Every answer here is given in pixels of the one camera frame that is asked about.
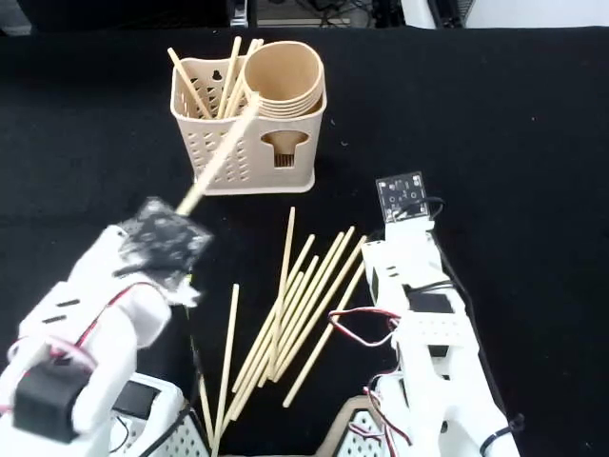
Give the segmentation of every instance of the wooden chopstick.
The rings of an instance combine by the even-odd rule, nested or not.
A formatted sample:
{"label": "wooden chopstick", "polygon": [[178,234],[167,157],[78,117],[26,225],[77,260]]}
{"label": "wooden chopstick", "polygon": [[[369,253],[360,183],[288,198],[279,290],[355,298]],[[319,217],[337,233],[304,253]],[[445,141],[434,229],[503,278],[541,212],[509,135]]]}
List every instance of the wooden chopstick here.
{"label": "wooden chopstick", "polygon": [[197,93],[197,89],[194,88],[194,85],[190,81],[190,77],[188,76],[188,73],[187,73],[186,69],[184,68],[184,65],[182,65],[182,61],[178,57],[178,54],[175,53],[175,50],[173,50],[173,48],[167,49],[167,53],[169,54],[169,57],[171,58],[171,61],[173,62],[173,66],[175,67],[176,70],[178,70],[178,73],[182,77],[182,81],[186,85],[188,92],[190,92],[190,96],[194,100],[194,103],[196,103],[197,107],[199,107],[201,114],[203,114],[203,116],[206,119],[211,119],[213,117],[211,115],[211,112],[209,112],[207,105],[205,103],[203,103],[203,100]]}
{"label": "wooden chopstick", "polygon": [[[290,338],[290,335],[293,331],[295,323],[300,322],[301,319],[305,318],[305,317],[303,317],[303,313],[305,312],[306,305],[308,304],[310,297],[315,290],[315,286],[312,287],[312,285],[316,285],[321,281],[328,265],[332,262],[332,259],[335,255],[337,249],[341,246],[343,239],[344,239],[344,233],[339,232],[339,234],[336,235],[336,238],[334,239],[332,246],[330,246],[330,249],[326,253],[323,261],[321,262],[320,267],[315,272],[315,276],[313,276],[313,279],[311,279],[310,283],[307,284],[303,298],[300,300],[300,302],[298,304],[296,304],[296,309],[294,310],[294,315],[292,316],[290,321],[286,324],[285,332],[279,341],[280,356],[282,354],[283,347],[285,346],[285,344],[287,343],[287,341]],[[266,368],[264,378],[271,378],[274,375],[275,375],[275,373],[273,372],[272,367],[269,365]]]}
{"label": "wooden chopstick", "polygon": [[241,66],[241,70],[239,71],[239,77],[237,78],[237,82],[233,87],[233,91],[230,95],[230,99],[228,100],[228,107],[226,107],[225,118],[232,117],[236,114],[237,108],[239,107],[239,103],[241,102],[241,97],[244,95],[244,79],[246,77],[246,63],[247,59],[254,53],[254,51],[263,45],[265,40],[252,40],[249,44],[249,48],[247,49],[246,58],[244,59],[244,63]]}
{"label": "wooden chopstick", "polygon": [[197,182],[192,185],[186,197],[176,209],[177,214],[188,216],[194,207],[199,203],[199,200],[206,192],[209,183],[225,163],[228,155],[234,151],[237,143],[246,133],[247,128],[256,118],[258,114],[259,97],[252,97],[250,104],[244,109],[243,114],[232,125],[226,137],[220,146],[214,151],[213,157],[207,162],[203,172],[198,176]]}
{"label": "wooden chopstick", "polygon": [[[308,235],[308,238],[306,239],[306,242],[304,243],[304,246],[301,249],[300,254],[298,254],[298,258],[296,259],[296,262],[294,262],[294,266],[292,267],[292,270],[290,271],[289,275],[287,276],[287,281],[285,284],[288,288],[291,286],[292,281],[294,281],[294,277],[296,276],[299,268],[303,264],[303,261],[305,260],[306,255],[310,251],[311,246],[313,245],[313,241],[315,241],[315,235],[313,235],[313,234]],[[249,350],[249,354],[247,355],[246,360],[244,361],[243,365],[241,366],[241,369],[239,370],[237,379],[235,380],[235,383],[233,384],[233,387],[232,387],[233,392],[236,392],[239,389],[239,387],[241,386],[241,383],[242,383],[247,371],[249,370],[249,367],[254,358],[254,355],[256,354],[256,351],[260,347],[260,344],[262,343],[263,339],[265,338],[266,334],[268,333],[268,329],[270,328],[271,324],[273,323],[273,318],[275,317],[276,307],[278,305],[279,305],[279,302],[276,300],[273,305],[273,308],[271,308],[270,312],[266,316],[265,323],[263,324],[260,331],[258,332],[258,336],[256,336],[256,340],[254,341],[253,345],[251,346],[251,349]]]}
{"label": "wooden chopstick", "polygon": [[270,364],[275,367],[277,362],[277,353],[279,351],[279,338],[282,334],[282,316],[284,314],[284,298],[285,298],[285,281],[287,280],[287,267],[289,264],[289,255],[292,251],[292,238],[294,236],[294,219],[296,217],[296,209],[289,209],[289,217],[287,219],[287,231],[285,233],[284,244],[284,259],[282,261],[282,270],[279,279],[279,291],[277,300],[279,305],[275,310],[275,322],[273,323],[273,342],[270,351]]}
{"label": "wooden chopstick", "polygon": [[[282,328],[287,328],[290,320],[292,319],[292,314],[294,314],[294,312],[298,312],[298,307],[301,302],[301,297],[303,296],[303,293],[305,292],[305,290],[309,284],[309,280],[311,279],[313,271],[315,271],[315,267],[317,267],[317,262],[319,260],[320,260],[320,258],[317,255],[313,257],[313,259],[311,260],[311,263],[309,264],[308,268],[306,269],[306,272],[304,273],[303,280],[301,281],[301,284],[299,285],[298,290],[296,290],[296,293],[294,294],[294,296],[290,300],[287,301],[286,310],[284,313],[284,317],[282,319]],[[258,387],[262,387],[265,384],[266,379],[268,379],[268,378],[266,378],[266,376],[262,376],[258,383]]]}
{"label": "wooden chopstick", "polygon": [[339,288],[344,277],[346,276],[349,269],[351,268],[351,266],[355,262],[356,258],[360,254],[360,251],[362,250],[362,244],[365,243],[365,240],[366,240],[366,237],[363,236],[362,238],[360,238],[360,241],[358,242],[357,246],[355,248],[353,248],[353,250],[351,251],[351,254],[347,258],[347,260],[344,262],[344,265],[341,268],[341,271],[339,272],[336,279],[332,283],[332,286],[330,286],[330,289],[325,293],[324,299],[317,306],[317,309],[315,310],[315,312],[313,313],[311,318],[306,323],[306,327],[300,333],[298,340],[296,340],[296,343],[294,343],[294,345],[289,349],[289,353],[286,356],[284,356],[283,358],[280,356],[281,365],[280,365],[278,374],[273,379],[274,382],[277,382],[281,379],[281,377],[284,375],[285,371],[287,370],[287,367],[289,366],[289,364],[292,362],[292,360],[294,360],[294,357],[296,357],[296,353],[300,350],[301,346],[305,342],[306,337],[311,332],[313,327],[315,327],[317,320],[320,318],[320,316],[324,312],[324,309],[327,307],[328,303],[334,296],[334,293]]}
{"label": "wooden chopstick", "polygon": [[237,319],[237,303],[239,302],[239,285],[233,284],[230,299],[230,313],[228,316],[228,331],[226,332],[225,361],[222,367],[222,381],[220,396],[218,398],[218,411],[216,412],[216,430],[214,432],[211,457],[218,457],[220,439],[222,438],[222,422],[224,420],[226,391],[228,390],[228,373],[230,372],[230,357],[232,355],[232,341],[235,336],[235,321]]}
{"label": "wooden chopstick", "polygon": [[[358,283],[360,282],[360,279],[362,278],[363,271],[364,271],[364,265],[363,265],[363,263],[361,263],[360,266],[358,267],[358,269],[355,271],[355,274],[351,278],[351,281],[349,281],[349,285],[347,286],[346,291],[344,292],[343,298],[341,298],[339,305],[336,307],[337,311],[342,311],[346,307],[347,302],[351,299],[353,290],[355,290],[355,287],[358,285]],[[303,369],[301,369],[301,372],[298,374],[296,381],[294,381],[292,388],[287,393],[287,395],[284,399],[284,402],[283,402],[284,407],[289,407],[291,405],[292,401],[294,400],[294,397],[296,396],[296,394],[300,390],[301,386],[303,385],[303,382],[305,381],[306,376],[308,375],[309,371],[313,368],[313,364],[315,364],[315,361],[317,361],[317,358],[319,357],[320,353],[322,352],[322,349],[324,348],[325,343],[327,343],[327,340],[329,339],[330,335],[332,334],[332,330],[334,330],[334,327],[331,324],[328,324],[325,327],[322,337],[317,342],[317,345],[311,352],[311,355],[309,355],[308,359],[306,360],[306,363],[304,364]]]}
{"label": "wooden chopstick", "polygon": [[226,101],[230,95],[230,90],[236,82],[234,78],[235,66],[237,65],[237,59],[239,58],[239,48],[241,47],[241,36],[235,36],[235,40],[232,43],[232,51],[230,53],[230,61],[228,62],[228,72],[226,73],[225,86],[222,90],[222,97],[220,98],[220,105],[218,106],[217,118],[222,119],[226,110]]}

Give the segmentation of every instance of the black cloth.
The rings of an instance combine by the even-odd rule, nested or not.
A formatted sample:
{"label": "black cloth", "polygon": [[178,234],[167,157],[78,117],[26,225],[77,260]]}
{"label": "black cloth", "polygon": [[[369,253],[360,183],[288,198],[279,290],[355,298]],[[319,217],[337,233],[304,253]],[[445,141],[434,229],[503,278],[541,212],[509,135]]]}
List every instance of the black cloth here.
{"label": "black cloth", "polygon": [[[240,33],[312,45],[329,103],[312,191],[208,198],[192,214],[216,235],[195,270],[206,296],[192,321],[212,409],[230,285],[242,291],[235,373],[276,294],[289,206],[295,249],[314,232],[322,253],[351,224],[382,226],[376,178],[421,170],[428,193],[447,201],[437,233],[473,296],[508,414],[526,417],[522,455],[607,455],[609,30]],[[0,348],[107,224],[148,195],[177,204],[185,194],[192,173],[168,109],[166,49],[225,58],[231,39],[180,30],[0,40]],[[365,284],[353,303],[370,304]],[[223,451],[313,452],[344,400],[395,362],[388,348],[333,335],[283,409],[314,340],[278,385],[255,391]],[[189,388],[183,316],[138,368]]]}

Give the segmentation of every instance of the robotic arm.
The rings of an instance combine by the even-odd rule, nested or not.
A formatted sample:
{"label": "robotic arm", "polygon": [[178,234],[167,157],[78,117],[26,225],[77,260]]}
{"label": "robotic arm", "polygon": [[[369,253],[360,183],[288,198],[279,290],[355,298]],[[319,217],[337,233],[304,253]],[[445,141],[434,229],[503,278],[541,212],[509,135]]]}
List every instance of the robotic arm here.
{"label": "robotic arm", "polygon": [[363,246],[377,308],[394,316],[398,369],[371,400],[387,427],[386,455],[517,457],[479,359],[479,343],[442,256],[420,173],[377,181],[385,240]]}
{"label": "robotic arm", "polygon": [[210,238],[158,199],[107,227],[20,324],[0,376],[0,441],[19,455],[107,456],[137,349],[160,335],[170,306],[196,306],[187,272]]}

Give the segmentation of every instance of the cable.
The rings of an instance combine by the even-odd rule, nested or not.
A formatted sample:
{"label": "cable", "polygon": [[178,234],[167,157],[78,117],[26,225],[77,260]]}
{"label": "cable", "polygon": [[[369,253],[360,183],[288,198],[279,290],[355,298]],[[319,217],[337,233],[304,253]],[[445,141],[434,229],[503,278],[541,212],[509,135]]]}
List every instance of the cable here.
{"label": "cable", "polygon": [[202,372],[201,361],[199,359],[199,351],[194,346],[194,338],[192,338],[192,332],[190,331],[190,321],[187,318],[187,308],[183,308],[187,319],[188,336],[190,337],[190,341],[192,342],[192,344],[190,345],[192,351],[192,363],[195,366],[195,377],[194,384],[192,387],[192,393],[190,394],[188,404],[184,406],[184,408],[178,413],[178,416],[176,417],[175,421],[169,426],[167,430],[165,430],[165,432],[163,432],[163,434],[161,434],[161,436],[159,436],[159,438],[156,439],[156,441],[154,441],[154,443],[152,443],[144,452],[142,452],[139,457],[149,457],[150,455],[152,455],[152,453],[156,449],[158,449],[184,422],[184,420],[186,419],[190,411],[194,408],[194,405],[197,403],[197,400],[199,398],[199,376]]}
{"label": "cable", "polygon": [[524,430],[524,416],[522,414],[517,414],[514,419],[512,419],[507,427],[504,427],[500,430],[497,430],[495,433],[490,435],[488,438],[484,440],[482,446],[480,446],[480,455],[482,457],[486,456],[486,450],[489,446],[495,443],[495,440],[501,438],[503,435],[507,435],[508,433],[514,433]]}
{"label": "cable", "polygon": [[404,289],[406,291],[406,295],[409,295],[411,293],[426,293],[432,290],[438,290],[441,288],[453,288],[455,286],[455,284],[450,281],[450,280],[444,280],[444,281],[437,281],[435,283],[430,283],[426,286],[421,286],[419,288],[412,288],[410,286],[404,286]]}
{"label": "cable", "polygon": [[478,344],[478,346],[479,346],[478,357],[479,357],[481,365],[482,365],[482,370],[484,371],[484,374],[486,375],[486,381],[488,382],[488,386],[490,388],[491,395],[493,396],[493,400],[495,401],[495,404],[500,409],[500,411],[503,413],[503,415],[505,415],[505,403],[503,402],[503,399],[501,398],[501,394],[499,392],[499,387],[497,385],[497,382],[495,381],[495,377],[493,376],[493,372],[491,371],[490,365],[488,363],[488,359],[486,357],[486,352],[484,351],[484,345],[481,343],[481,338],[480,338],[480,335],[478,334],[478,325],[476,324],[476,313],[474,312],[474,301],[472,300],[472,297],[469,294],[469,291],[465,288],[465,286],[463,285],[463,282],[457,275],[457,272],[453,268],[452,264],[448,260],[448,257],[446,256],[446,253],[442,249],[442,245],[440,244],[436,234],[433,231],[430,231],[429,234],[431,235],[432,239],[434,240],[434,243],[436,244],[436,247],[438,248],[438,252],[440,253],[440,257],[442,258],[442,264],[444,265],[444,268],[446,268],[446,272],[448,273],[448,276],[450,278],[452,278],[452,281],[453,281],[453,283],[455,283],[457,291],[461,294],[463,302],[465,303],[465,310],[467,311],[467,315],[472,324],[472,329],[474,330],[474,335],[476,336],[476,340],[480,342]]}
{"label": "cable", "polygon": [[434,212],[429,213],[429,220],[433,221],[436,219],[436,217],[438,217],[440,215],[440,213],[446,206],[446,202],[444,202],[444,200],[440,197],[423,197],[423,198],[419,198],[413,202],[410,202],[409,204],[402,207],[402,209],[399,210],[398,213],[393,216],[393,218],[395,221],[398,221],[398,218],[400,216],[402,216],[403,214],[406,214],[408,212],[409,208],[415,207],[417,205],[429,204],[429,203],[439,205],[438,208]]}
{"label": "cable", "polygon": [[175,421],[165,430],[161,436],[159,436],[147,449],[140,454],[139,457],[149,457],[152,453],[158,449],[172,434],[175,430],[178,429],[180,425],[184,423],[184,420],[189,415],[190,410],[193,408],[195,403],[197,402],[197,398],[199,396],[199,389],[197,386],[199,379],[199,373],[195,374],[194,385],[192,388],[192,393],[190,394],[190,400],[188,404],[184,406],[184,408],[178,413],[178,416],[175,418]]}
{"label": "cable", "polygon": [[[398,348],[398,366],[399,366],[399,361],[400,361],[400,347],[397,346]],[[366,387],[363,388],[363,393],[365,393],[368,396],[368,399],[370,400],[370,404],[372,405],[372,407],[374,408],[374,410],[376,411],[376,413],[379,415],[379,417],[381,417],[381,419],[383,420],[383,422],[389,427],[391,428],[393,431],[395,431],[396,433],[398,433],[398,435],[400,435],[402,438],[404,438],[404,440],[408,443],[409,446],[412,446],[412,441],[410,440],[410,437],[401,429],[397,428],[391,421],[389,421],[389,419],[387,419],[387,417],[383,414],[383,412],[381,411],[381,398],[379,397],[379,395],[373,390],[373,385],[378,382],[379,379],[381,379],[384,376],[391,376],[391,375],[397,375],[397,374],[401,374],[401,372],[398,370],[398,368],[394,368],[391,371],[386,371],[383,373],[379,373],[379,374],[375,374],[370,381],[368,381],[368,384],[366,385]]]}
{"label": "cable", "polygon": [[127,427],[127,424],[125,424],[125,421],[123,421],[123,419],[121,419],[120,416],[116,416],[116,420],[118,422],[120,422],[121,426],[123,426],[123,428],[125,429],[125,438],[123,439],[123,442],[118,447],[115,447],[113,450],[110,451],[110,454],[113,454],[114,452],[119,450],[121,447],[123,447],[127,443],[127,440],[129,439],[129,427]]}
{"label": "cable", "polygon": [[114,295],[114,297],[112,297],[112,299],[100,311],[100,313],[97,315],[97,317],[95,317],[93,322],[91,322],[91,324],[87,327],[87,329],[83,332],[83,334],[80,335],[80,338],[78,338],[78,341],[76,342],[75,346],[77,346],[78,348],[80,346],[82,346],[85,343],[85,341],[87,340],[87,337],[90,335],[90,333],[95,328],[95,326],[97,326],[97,321],[99,320],[101,315],[104,313],[104,311],[106,309],[108,309],[109,307],[111,307],[112,305],[114,305],[116,302],[118,302],[127,292],[129,292],[135,286],[150,286],[150,287],[154,288],[157,292],[159,292],[161,294],[161,296],[165,299],[165,295],[163,295],[163,292],[152,283],[147,283],[147,282],[141,281],[141,282],[133,283],[133,284],[127,286],[126,288],[124,288],[123,290],[118,292],[116,295]]}
{"label": "cable", "polygon": [[12,359],[17,354],[21,343],[23,343],[24,340],[29,338],[42,338],[45,344],[51,346],[51,349],[59,348],[59,350],[61,351],[59,353],[53,353],[51,351],[52,357],[56,358],[67,354],[70,358],[72,358],[74,361],[84,366],[91,372],[93,372],[97,368],[97,362],[87,351],[69,343],[68,341],[62,340],[61,338],[52,335],[28,335],[19,338],[12,345],[10,345],[10,348],[7,352],[7,358],[9,359],[9,363],[12,362]]}
{"label": "cable", "polygon": [[146,272],[147,270],[153,271],[179,271],[182,273],[190,273],[190,269],[186,268],[181,264],[153,264],[153,263],[143,263],[143,264],[135,264],[135,265],[127,265],[126,267],[122,267],[112,272],[112,276],[127,276],[128,274]]}
{"label": "cable", "polygon": [[361,336],[359,336],[358,334],[356,334],[349,328],[345,327],[343,324],[339,323],[338,319],[333,319],[334,317],[338,318],[340,316],[345,316],[346,314],[353,314],[353,313],[358,313],[358,312],[370,312],[373,314],[381,314],[385,317],[388,317],[390,320],[400,318],[400,316],[398,314],[394,314],[393,312],[387,311],[385,309],[380,309],[377,307],[362,307],[362,308],[345,309],[343,311],[336,311],[336,310],[330,311],[328,313],[328,320],[329,320],[330,324],[340,333],[350,337],[351,339],[357,341],[362,346],[366,346],[367,348],[377,348],[378,346],[384,345],[387,341],[389,341],[391,339],[391,337],[393,336],[393,330],[390,331],[389,333],[387,333],[379,341],[374,341],[374,342],[366,341],[364,338],[362,338]]}

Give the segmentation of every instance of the perforated plate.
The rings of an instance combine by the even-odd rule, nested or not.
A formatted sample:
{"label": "perforated plate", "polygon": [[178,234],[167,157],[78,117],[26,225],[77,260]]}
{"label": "perforated plate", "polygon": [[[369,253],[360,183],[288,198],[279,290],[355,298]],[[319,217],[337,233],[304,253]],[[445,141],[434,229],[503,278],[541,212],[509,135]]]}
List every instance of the perforated plate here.
{"label": "perforated plate", "polygon": [[[356,411],[351,423],[371,433],[379,433],[380,430],[366,410]],[[338,447],[336,457],[384,457],[383,448],[378,440],[364,439],[357,433],[346,431],[343,442]]]}

